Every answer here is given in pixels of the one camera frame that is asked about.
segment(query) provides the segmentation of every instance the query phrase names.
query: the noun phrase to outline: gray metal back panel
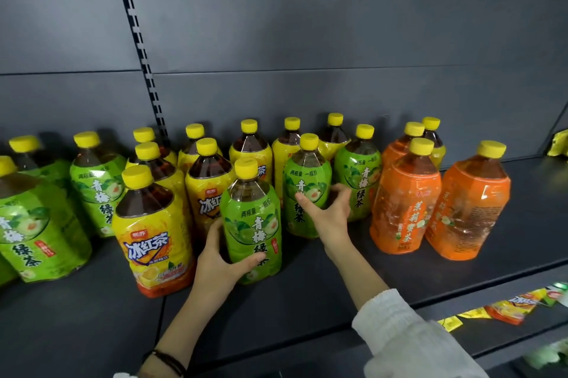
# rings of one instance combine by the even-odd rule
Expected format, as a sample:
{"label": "gray metal back panel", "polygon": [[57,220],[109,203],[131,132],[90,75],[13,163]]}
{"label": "gray metal back panel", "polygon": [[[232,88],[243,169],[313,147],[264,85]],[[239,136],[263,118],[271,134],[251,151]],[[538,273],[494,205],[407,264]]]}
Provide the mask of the gray metal back panel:
{"label": "gray metal back panel", "polygon": [[0,74],[140,68],[122,0],[0,5]]}
{"label": "gray metal back panel", "polygon": [[56,153],[75,152],[73,135],[96,130],[101,140],[135,145],[132,130],[155,126],[142,72],[0,76],[0,141],[37,134]]}
{"label": "gray metal back panel", "polygon": [[183,128],[206,123],[223,146],[240,134],[240,120],[256,118],[271,142],[285,116],[299,116],[303,132],[318,132],[327,113],[345,115],[345,129],[375,127],[380,149],[401,136],[404,123],[442,119],[444,165],[475,153],[479,140],[507,144],[506,158],[534,155],[562,110],[568,71],[553,67],[425,67],[288,72],[158,74],[162,112],[174,143]]}
{"label": "gray metal back panel", "polygon": [[565,61],[566,0],[135,0],[154,73]]}

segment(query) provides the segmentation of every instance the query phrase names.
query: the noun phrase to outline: yellow package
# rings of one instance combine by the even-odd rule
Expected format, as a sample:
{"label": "yellow package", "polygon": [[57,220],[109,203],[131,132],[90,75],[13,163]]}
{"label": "yellow package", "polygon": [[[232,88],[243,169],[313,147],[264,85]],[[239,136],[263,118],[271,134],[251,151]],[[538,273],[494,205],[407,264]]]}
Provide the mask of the yellow package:
{"label": "yellow package", "polygon": [[485,306],[487,313],[505,323],[518,326],[546,295],[546,288],[539,288],[524,295],[517,295],[509,300],[501,300]]}
{"label": "yellow package", "polygon": [[472,309],[470,311],[465,311],[465,312],[462,312],[461,314],[458,314],[458,317],[463,317],[463,318],[489,318],[489,319],[491,319],[491,316],[487,313],[485,308],[477,308],[477,309]]}
{"label": "yellow package", "polygon": [[456,330],[459,326],[463,326],[464,323],[462,323],[462,321],[456,317],[456,316],[451,316],[448,318],[444,318],[438,321],[438,323],[440,323],[442,325],[442,327],[444,327],[444,329],[446,329],[447,332],[451,332],[452,330]]}
{"label": "yellow package", "polygon": [[568,151],[568,130],[562,130],[552,137],[552,145],[550,151],[546,154],[548,156],[558,156],[565,154]]}

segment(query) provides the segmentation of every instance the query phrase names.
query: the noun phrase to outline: bracelet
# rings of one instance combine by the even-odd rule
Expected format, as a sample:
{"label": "bracelet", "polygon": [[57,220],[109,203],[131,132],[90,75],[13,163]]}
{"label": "bracelet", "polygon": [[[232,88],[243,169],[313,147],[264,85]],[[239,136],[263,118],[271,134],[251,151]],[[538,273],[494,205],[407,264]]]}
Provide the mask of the bracelet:
{"label": "bracelet", "polygon": [[158,357],[162,361],[162,363],[169,366],[169,368],[180,377],[183,377],[188,372],[188,370],[183,367],[183,365],[177,359],[174,359],[174,357],[170,356],[169,354],[162,353],[158,350],[152,350],[144,354],[144,361],[146,361],[146,359],[151,355]]}

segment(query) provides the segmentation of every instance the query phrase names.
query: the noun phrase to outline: orange bottle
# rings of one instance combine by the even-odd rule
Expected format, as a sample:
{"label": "orange bottle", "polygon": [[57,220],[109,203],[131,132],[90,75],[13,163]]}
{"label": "orange bottle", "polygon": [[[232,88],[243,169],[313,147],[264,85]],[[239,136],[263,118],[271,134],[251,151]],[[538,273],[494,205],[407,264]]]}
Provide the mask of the orange bottle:
{"label": "orange bottle", "polygon": [[433,148],[429,139],[412,139],[410,152],[380,178],[370,233],[383,252],[403,254],[420,247],[442,183],[430,159]]}
{"label": "orange bottle", "polygon": [[414,137],[422,136],[422,134],[424,134],[424,124],[420,122],[407,122],[404,126],[404,135],[388,145],[383,151],[383,155],[381,155],[383,160],[383,173],[385,173],[385,170],[397,159],[406,155],[410,141]]}
{"label": "orange bottle", "polygon": [[444,175],[440,199],[426,238],[449,260],[471,260],[509,201],[511,179],[499,158],[507,147],[482,140],[477,155],[458,161]]}

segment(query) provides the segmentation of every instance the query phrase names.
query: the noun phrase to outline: left hand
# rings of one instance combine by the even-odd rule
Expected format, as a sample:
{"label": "left hand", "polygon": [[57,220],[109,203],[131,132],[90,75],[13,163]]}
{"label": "left hand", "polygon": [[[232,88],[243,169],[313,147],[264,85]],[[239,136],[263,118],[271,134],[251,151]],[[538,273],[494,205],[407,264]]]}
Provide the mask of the left hand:
{"label": "left hand", "polygon": [[219,254],[219,239],[223,230],[221,218],[209,228],[207,242],[197,260],[195,281],[190,297],[214,314],[227,299],[237,281],[266,258],[257,252],[238,263],[229,264]]}

